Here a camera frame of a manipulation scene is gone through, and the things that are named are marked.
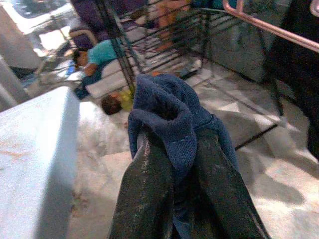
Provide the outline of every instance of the child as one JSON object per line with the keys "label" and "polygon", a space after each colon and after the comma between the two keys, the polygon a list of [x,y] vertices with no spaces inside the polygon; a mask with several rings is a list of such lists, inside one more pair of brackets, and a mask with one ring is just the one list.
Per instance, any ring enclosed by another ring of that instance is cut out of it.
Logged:
{"label": "child", "polygon": [[98,82],[101,79],[103,68],[116,59],[117,56],[110,40],[101,41],[93,48],[78,48],[73,53],[73,61],[76,68],[84,67],[85,77],[81,84],[74,90],[79,99],[88,96],[85,86]]}

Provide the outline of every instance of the person's arm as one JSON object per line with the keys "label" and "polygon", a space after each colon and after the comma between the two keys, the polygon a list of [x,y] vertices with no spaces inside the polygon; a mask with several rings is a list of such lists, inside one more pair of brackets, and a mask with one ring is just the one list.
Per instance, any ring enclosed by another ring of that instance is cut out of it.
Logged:
{"label": "person's arm", "polygon": [[88,63],[85,67],[84,67],[84,73],[87,76],[92,76],[93,73],[96,71],[96,69],[98,68],[97,64],[94,63]]}

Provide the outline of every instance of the dark pants leg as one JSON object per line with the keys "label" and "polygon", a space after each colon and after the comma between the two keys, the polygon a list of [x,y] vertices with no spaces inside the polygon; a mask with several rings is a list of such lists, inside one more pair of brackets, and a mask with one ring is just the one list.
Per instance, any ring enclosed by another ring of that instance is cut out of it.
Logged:
{"label": "dark pants leg", "polygon": [[102,77],[103,68],[109,63],[109,61],[98,66],[92,76],[86,76],[82,79],[81,84],[74,90],[75,95],[81,100],[89,95],[89,92],[86,90],[87,85],[94,84],[98,82]]}

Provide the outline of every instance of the chair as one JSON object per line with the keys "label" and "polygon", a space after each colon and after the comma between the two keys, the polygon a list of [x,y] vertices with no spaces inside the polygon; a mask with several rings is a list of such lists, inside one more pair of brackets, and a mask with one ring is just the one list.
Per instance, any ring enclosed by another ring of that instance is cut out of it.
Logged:
{"label": "chair", "polygon": [[[94,0],[70,0],[78,17],[70,24],[69,35],[77,47],[92,48],[98,42],[109,39],[103,20]],[[109,0],[118,16],[143,6],[144,0]],[[123,23],[124,29],[136,25],[133,21]]]}

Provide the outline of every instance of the marble floor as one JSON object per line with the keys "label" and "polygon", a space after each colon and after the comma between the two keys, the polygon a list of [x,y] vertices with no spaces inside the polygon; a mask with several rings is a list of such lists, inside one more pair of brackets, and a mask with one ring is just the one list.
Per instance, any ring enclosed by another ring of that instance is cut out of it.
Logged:
{"label": "marble floor", "polygon": [[[270,92],[214,65],[187,82],[239,145],[280,121]],[[308,120],[283,100],[288,123],[237,150],[240,172],[274,239],[319,238],[319,166],[307,151]],[[122,175],[130,164],[128,112],[107,116],[99,99],[80,104],[77,177],[68,239],[103,239]]]}

